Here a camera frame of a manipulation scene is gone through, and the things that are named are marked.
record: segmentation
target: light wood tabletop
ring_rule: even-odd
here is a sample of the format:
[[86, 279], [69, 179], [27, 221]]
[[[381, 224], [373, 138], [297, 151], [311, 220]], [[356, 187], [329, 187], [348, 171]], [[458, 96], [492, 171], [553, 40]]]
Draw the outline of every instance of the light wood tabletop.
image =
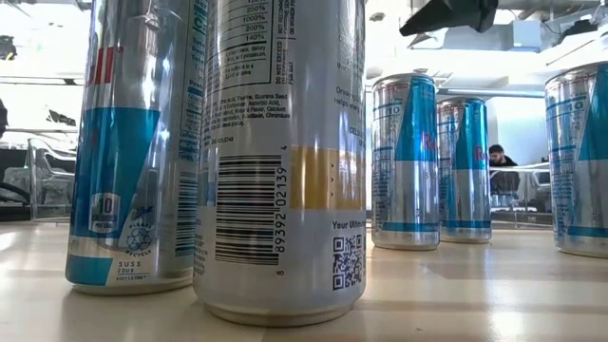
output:
[[65, 280], [65, 224], [0, 224], [0, 341], [608, 341], [608, 260], [559, 253], [548, 231], [491, 244], [367, 251], [368, 285], [333, 322], [262, 329], [221, 321], [191, 288], [95, 297]]

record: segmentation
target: red bull can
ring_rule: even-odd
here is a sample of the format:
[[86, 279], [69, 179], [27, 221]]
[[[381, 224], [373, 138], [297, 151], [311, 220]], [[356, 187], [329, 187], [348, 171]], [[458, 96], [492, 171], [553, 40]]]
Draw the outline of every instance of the red bull can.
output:
[[145, 294], [192, 281], [207, 1], [95, 1], [66, 277]]
[[608, 257], [608, 63], [549, 80], [545, 100], [556, 246]]
[[485, 102], [449, 99], [437, 113], [441, 241], [487, 243], [492, 218]]
[[214, 0], [194, 289], [300, 326], [365, 289], [365, 1]]
[[382, 248], [439, 245], [437, 114], [433, 79], [383, 78], [373, 87], [372, 226]]

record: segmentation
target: qr code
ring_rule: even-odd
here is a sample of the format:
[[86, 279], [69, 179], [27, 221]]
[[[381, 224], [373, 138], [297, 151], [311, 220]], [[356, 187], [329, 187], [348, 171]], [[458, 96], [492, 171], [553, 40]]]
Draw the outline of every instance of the qr code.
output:
[[333, 238], [333, 290], [355, 286], [365, 276], [365, 238], [362, 235]]

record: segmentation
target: can lid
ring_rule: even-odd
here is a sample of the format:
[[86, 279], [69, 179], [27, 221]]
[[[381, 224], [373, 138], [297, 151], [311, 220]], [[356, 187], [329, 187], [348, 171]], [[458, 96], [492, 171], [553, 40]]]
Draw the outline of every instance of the can lid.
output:
[[380, 79], [378, 79], [376, 82], [373, 83], [373, 87], [376, 88], [376, 86], [378, 86], [378, 84], [389, 80], [389, 79], [398, 79], [398, 78], [405, 78], [405, 79], [411, 79], [414, 77], [422, 77], [422, 78], [426, 78], [427, 80], [433, 82], [433, 84], [435, 84], [435, 80], [431, 77], [428, 76], [424, 73], [419, 73], [419, 72], [406, 72], [406, 73], [398, 73], [398, 74], [394, 74], [394, 75], [389, 75], [389, 76], [385, 76], [385, 77], [381, 77]]
[[448, 105], [448, 104], [456, 104], [456, 103], [467, 103], [467, 102], [480, 102], [485, 104], [484, 99], [475, 96], [455, 96], [449, 99], [445, 99], [439, 101], [437, 105]]
[[588, 67], [599, 67], [602, 65], [607, 65], [608, 66], [608, 62], [606, 61], [600, 61], [600, 62], [594, 62], [594, 63], [589, 63], [586, 65], [582, 65], [582, 66], [575, 66], [575, 67], [571, 67], [569, 69], [566, 69], [565, 71], [560, 72], [559, 74], [551, 77], [550, 79], [547, 80], [547, 82], [544, 83], [545, 86], [549, 86], [550, 83], [553, 83], [555, 81], [557, 81], [557, 79], [559, 79], [559, 77], [562, 77], [568, 73], [571, 72], [575, 72], [575, 71], [584, 71], [586, 68]]

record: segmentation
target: chair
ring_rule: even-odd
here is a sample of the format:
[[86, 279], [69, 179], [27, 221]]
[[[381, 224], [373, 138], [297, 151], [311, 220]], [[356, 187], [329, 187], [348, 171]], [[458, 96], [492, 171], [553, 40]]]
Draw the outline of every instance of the chair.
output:
[[37, 138], [28, 139], [29, 201], [34, 221], [69, 221], [74, 189], [74, 174], [53, 164], [73, 165], [76, 153], [59, 151]]

